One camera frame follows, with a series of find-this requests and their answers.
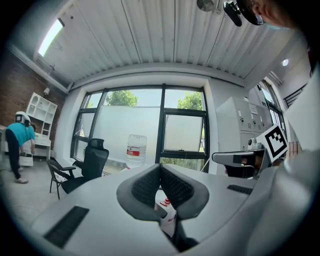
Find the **person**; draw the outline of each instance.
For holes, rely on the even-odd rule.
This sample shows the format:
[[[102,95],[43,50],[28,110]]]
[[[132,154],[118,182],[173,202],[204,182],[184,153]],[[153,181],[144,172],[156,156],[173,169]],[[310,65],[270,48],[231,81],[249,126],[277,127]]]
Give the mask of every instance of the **person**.
[[[275,0],[247,0],[255,15],[277,28],[296,29],[297,25],[287,11]]]
[[[289,15],[289,12],[292,9],[291,5],[294,3],[289,3],[288,1],[280,1],[280,0],[245,0],[247,6],[250,7],[251,11],[258,16],[261,16],[262,20],[268,24],[268,26],[272,29],[297,29],[305,32],[306,40],[311,42],[311,38],[313,38],[313,24],[309,23],[307,20],[302,18],[300,13],[292,13],[293,15]],[[310,16],[312,15],[311,9],[308,9]],[[299,19],[295,19],[300,21],[298,23],[294,22],[293,16]],[[317,58],[316,56],[319,54],[319,49],[315,47],[317,43],[313,43],[308,45],[308,58],[310,62],[311,71],[310,74],[313,73],[316,64]]]
[[[35,136],[35,130],[36,126],[34,124],[30,123],[30,118],[28,115],[24,112],[17,112],[17,114],[20,114],[22,116],[22,120],[10,124],[5,131],[5,138],[8,143],[8,153],[9,153],[9,161],[11,170],[14,173],[15,176],[15,182],[19,184],[26,184],[28,183],[28,180],[25,178],[21,178],[21,175],[19,173],[19,157],[21,151],[22,154],[25,154],[23,149],[23,144],[26,141],[31,142],[31,153],[35,153],[35,145],[36,145],[36,136]]]

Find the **white shelf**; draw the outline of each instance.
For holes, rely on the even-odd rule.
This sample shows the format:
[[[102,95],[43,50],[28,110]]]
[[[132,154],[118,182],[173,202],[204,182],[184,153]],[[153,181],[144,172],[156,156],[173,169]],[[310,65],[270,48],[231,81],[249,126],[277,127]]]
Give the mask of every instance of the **white shelf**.
[[[30,104],[30,106],[29,106],[29,108],[28,108],[28,111],[27,111],[27,114],[28,114],[29,116],[32,116],[32,117],[33,117],[33,115],[34,115],[34,113],[35,113],[35,110],[36,110],[36,106],[33,105],[33,104]]]
[[[54,114],[47,112],[44,121],[48,124],[51,124],[53,119],[54,119]]]
[[[46,111],[37,107],[35,109],[33,117],[36,118],[36,119],[39,119],[41,121],[44,121],[45,117],[46,117]]]
[[[56,109],[57,109],[57,105],[54,105],[54,104],[51,103],[50,106],[49,106],[48,113],[55,114]]]
[[[49,138],[57,105],[44,97],[33,93],[27,107],[27,115],[43,122],[41,136]]]

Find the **brick wall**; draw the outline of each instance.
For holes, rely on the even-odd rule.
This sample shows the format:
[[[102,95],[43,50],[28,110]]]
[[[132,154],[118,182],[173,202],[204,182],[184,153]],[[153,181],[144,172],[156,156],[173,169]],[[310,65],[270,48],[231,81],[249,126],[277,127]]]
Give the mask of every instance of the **brick wall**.
[[[50,93],[46,99],[57,104],[50,133],[53,147],[57,123],[67,95],[44,80],[13,53],[4,52],[0,60],[0,125],[8,126],[13,123],[16,112],[27,111],[32,94],[43,96],[47,87],[50,88]],[[36,132],[41,133],[43,122],[35,118],[31,118],[31,122],[35,124]]]

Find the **teal shirt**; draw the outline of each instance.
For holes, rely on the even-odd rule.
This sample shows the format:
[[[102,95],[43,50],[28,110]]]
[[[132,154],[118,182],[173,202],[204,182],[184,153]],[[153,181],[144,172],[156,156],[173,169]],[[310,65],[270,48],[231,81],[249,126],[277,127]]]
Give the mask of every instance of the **teal shirt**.
[[[31,125],[26,127],[20,122],[15,122],[10,124],[7,129],[13,131],[13,134],[19,142],[19,147],[30,139],[36,140],[35,131]]]

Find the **floor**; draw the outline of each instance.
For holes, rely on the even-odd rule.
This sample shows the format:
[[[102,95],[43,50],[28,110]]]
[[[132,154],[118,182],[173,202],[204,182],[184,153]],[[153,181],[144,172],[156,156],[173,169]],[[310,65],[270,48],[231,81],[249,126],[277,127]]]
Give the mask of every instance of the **floor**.
[[[51,174],[48,165],[45,160],[34,159],[32,167],[24,167],[20,174],[21,177],[29,180],[28,184],[15,183],[14,174],[8,171],[9,168],[6,169],[0,173],[1,196],[6,199],[7,206],[15,218],[24,224],[31,225],[41,212],[58,201],[54,182],[49,193]],[[59,187],[59,194],[61,199],[66,196],[61,187]]]

